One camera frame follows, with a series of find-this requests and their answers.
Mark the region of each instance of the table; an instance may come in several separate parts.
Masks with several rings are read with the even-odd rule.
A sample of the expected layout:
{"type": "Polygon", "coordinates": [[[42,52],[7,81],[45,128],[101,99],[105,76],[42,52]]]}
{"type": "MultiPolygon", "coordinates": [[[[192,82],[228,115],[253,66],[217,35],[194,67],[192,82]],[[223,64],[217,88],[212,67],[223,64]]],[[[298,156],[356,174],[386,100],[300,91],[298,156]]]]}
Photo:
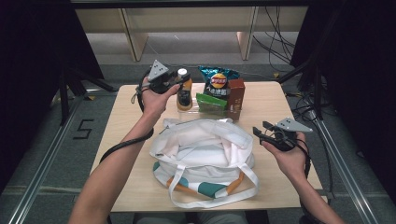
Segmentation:
{"type": "MultiPolygon", "coordinates": [[[[204,85],[204,83],[194,83],[192,85],[192,95],[194,96],[196,92],[202,92],[204,85]]],[[[236,121],[235,124],[248,133],[253,135],[253,126],[263,129],[261,126],[263,120],[275,123],[285,117],[292,117],[288,102],[277,82],[246,82],[245,85],[246,91],[240,120],[236,121]]],[[[102,155],[116,145],[140,117],[142,112],[138,103],[131,104],[134,89],[135,85],[125,85],[120,88],[92,169],[98,165],[102,155]]],[[[153,137],[142,148],[134,169],[113,207],[113,212],[185,211],[185,209],[172,204],[167,189],[154,177],[152,165],[156,160],[149,155],[151,142],[163,130],[163,119],[186,120],[202,117],[202,114],[199,113],[177,112],[176,99],[176,96],[169,99],[166,111],[154,127],[153,137]]],[[[289,180],[280,172],[273,155],[260,145],[255,136],[254,140],[255,166],[253,171],[260,179],[259,193],[250,199],[211,208],[211,210],[276,209],[300,206],[298,194],[289,180]]],[[[315,189],[322,190],[313,166],[309,174],[309,182],[315,189]]],[[[250,187],[250,183],[245,178],[245,182],[240,186],[240,189],[248,187],[250,187]]],[[[179,200],[193,200],[193,196],[187,196],[180,192],[176,192],[176,196],[179,200]]]]}

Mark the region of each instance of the tote bag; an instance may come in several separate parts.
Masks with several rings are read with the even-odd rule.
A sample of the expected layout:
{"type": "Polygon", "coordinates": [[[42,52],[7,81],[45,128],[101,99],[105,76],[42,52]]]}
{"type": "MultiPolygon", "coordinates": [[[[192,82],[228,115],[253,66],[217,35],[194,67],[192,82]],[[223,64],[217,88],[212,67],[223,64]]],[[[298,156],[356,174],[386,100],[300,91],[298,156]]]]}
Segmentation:
{"type": "Polygon", "coordinates": [[[172,203],[183,208],[210,208],[250,198],[259,191],[259,179],[251,170],[253,138],[230,119],[197,119],[165,122],[153,141],[150,155],[155,177],[168,187],[172,203]],[[254,184],[233,194],[248,177],[254,184]],[[176,202],[175,189],[195,192],[210,200],[176,202]]]}

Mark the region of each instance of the blue snack bag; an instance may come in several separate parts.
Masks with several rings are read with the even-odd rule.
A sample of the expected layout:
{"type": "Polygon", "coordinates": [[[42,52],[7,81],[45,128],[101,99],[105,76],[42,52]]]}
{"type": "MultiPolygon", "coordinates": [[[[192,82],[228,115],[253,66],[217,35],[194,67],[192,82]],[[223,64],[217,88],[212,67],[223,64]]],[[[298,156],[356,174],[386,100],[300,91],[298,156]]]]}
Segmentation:
{"type": "Polygon", "coordinates": [[[229,95],[228,80],[238,79],[239,74],[231,69],[221,67],[198,66],[205,79],[204,94],[227,100],[229,95]]]}

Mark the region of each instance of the bottle cap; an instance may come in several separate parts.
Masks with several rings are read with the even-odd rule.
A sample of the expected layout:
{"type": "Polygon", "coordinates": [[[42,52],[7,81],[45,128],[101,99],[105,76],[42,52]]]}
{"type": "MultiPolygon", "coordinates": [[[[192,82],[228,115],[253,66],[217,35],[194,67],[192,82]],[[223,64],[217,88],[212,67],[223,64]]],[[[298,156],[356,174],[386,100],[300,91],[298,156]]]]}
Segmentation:
{"type": "Polygon", "coordinates": [[[178,77],[184,77],[187,75],[187,69],[185,68],[180,68],[177,70],[177,76],[178,77]]]}

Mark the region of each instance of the white strap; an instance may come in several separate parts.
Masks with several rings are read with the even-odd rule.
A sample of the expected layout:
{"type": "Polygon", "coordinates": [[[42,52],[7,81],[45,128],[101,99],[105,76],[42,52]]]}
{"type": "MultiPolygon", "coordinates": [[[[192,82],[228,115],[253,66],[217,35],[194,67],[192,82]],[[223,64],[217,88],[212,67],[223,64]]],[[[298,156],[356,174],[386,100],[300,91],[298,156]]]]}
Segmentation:
{"type": "Polygon", "coordinates": [[[218,119],[218,121],[233,123],[232,119],[218,119]]]}
{"type": "Polygon", "coordinates": [[[254,188],[252,189],[246,189],[244,191],[231,194],[228,196],[224,196],[221,198],[213,199],[213,200],[208,200],[208,201],[198,201],[198,202],[192,202],[192,203],[178,203],[174,200],[173,198],[173,191],[175,190],[175,187],[180,180],[181,176],[184,173],[184,170],[186,167],[184,165],[178,165],[177,166],[177,171],[175,173],[174,179],[172,183],[169,186],[169,197],[172,201],[172,203],[178,207],[182,208],[196,208],[196,207],[202,207],[202,208],[211,208],[211,207],[217,207],[221,206],[227,203],[235,203],[250,197],[253,197],[259,192],[260,184],[259,184],[259,178],[254,174],[254,172],[244,163],[243,165],[239,166],[239,169],[241,169],[242,172],[245,173],[245,176],[247,176],[251,182],[254,184],[254,188]]]}

